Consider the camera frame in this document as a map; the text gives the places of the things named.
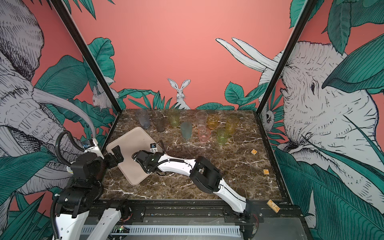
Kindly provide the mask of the dark smoky transparent tumbler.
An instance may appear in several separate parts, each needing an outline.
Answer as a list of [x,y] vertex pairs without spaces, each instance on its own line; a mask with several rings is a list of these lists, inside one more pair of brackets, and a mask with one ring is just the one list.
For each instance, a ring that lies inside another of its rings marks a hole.
[[162,133],[166,129],[166,119],[161,112],[155,112],[152,116],[152,122],[155,125],[157,132]]

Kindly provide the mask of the blue-grey transparent tumbler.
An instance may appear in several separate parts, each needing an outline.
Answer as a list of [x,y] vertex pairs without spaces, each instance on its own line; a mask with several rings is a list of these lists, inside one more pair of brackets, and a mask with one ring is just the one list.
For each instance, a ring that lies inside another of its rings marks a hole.
[[151,125],[148,111],[146,109],[138,109],[135,116],[143,129],[148,129]]

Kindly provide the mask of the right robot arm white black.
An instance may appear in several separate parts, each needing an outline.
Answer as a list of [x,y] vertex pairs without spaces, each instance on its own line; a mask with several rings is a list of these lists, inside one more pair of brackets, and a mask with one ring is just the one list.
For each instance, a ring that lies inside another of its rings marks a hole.
[[240,222],[256,223],[258,214],[245,197],[233,190],[223,179],[222,174],[208,159],[199,156],[196,159],[180,159],[161,152],[138,151],[132,155],[147,174],[154,172],[172,172],[189,177],[199,190],[214,194],[224,200]]

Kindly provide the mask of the light green faceted tumbler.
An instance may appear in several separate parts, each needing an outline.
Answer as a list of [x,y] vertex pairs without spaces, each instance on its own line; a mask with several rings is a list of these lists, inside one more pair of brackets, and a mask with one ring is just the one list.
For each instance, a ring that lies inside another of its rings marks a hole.
[[178,109],[168,110],[168,121],[171,127],[178,128],[180,124],[180,110]]

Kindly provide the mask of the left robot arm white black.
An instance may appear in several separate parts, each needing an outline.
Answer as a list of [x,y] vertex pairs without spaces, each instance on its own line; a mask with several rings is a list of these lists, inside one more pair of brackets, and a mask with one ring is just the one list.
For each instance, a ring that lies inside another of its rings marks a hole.
[[[69,162],[61,153],[61,141],[68,136],[70,143],[83,154]],[[105,156],[96,145],[96,141],[84,141],[79,146],[72,134],[64,130],[55,143],[58,160],[72,171],[67,186],[58,194],[50,209],[50,222],[55,240],[78,240],[94,202],[104,191],[102,181],[108,169],[123,162],[124,157],[119,146]]]

